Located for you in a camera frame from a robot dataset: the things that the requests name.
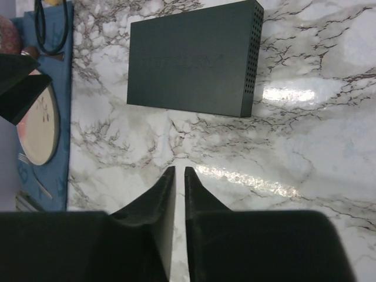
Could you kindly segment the black network switch box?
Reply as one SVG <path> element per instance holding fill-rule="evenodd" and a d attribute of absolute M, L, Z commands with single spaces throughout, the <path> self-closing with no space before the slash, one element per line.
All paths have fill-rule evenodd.
<path fill-rule="evenodd" d="M 240 1 L 132 23 L 127 103 L 250 117 L 263 18 Z"/>

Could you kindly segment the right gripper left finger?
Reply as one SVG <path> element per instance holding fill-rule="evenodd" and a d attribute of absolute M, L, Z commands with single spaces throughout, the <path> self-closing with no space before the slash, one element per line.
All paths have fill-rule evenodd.
<path fill-rule="evenodd" d="M 175 168 L 122 209 L 1 214 L 2 281 L 168 281 Z"/>

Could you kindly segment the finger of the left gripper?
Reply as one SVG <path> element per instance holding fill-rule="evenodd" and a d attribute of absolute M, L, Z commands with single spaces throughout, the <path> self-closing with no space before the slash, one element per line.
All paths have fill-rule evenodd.
<path fill-rule="evenodd" d="M 1 117 L 17 125 L 51 83 L 49 75 L 27 75 L 21 80 L 1 78 Z"/>
<path fill-rule="evenodd" d="M 39 67 L 36 59 L 29 55 L 1 54 L 1 96 L 8 92 L 29 92 L 38 97 L 41 89 L 37 78 L 29 74 Z"/>

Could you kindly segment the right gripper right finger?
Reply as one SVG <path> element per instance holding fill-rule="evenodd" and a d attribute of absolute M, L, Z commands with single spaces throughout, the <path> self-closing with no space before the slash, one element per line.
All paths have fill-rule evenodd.
<path fill-rule="evenodd" d="M 337 231 L 313 210 L 233 211 L 184 171 L 191 281 L 354 281 Z"/>

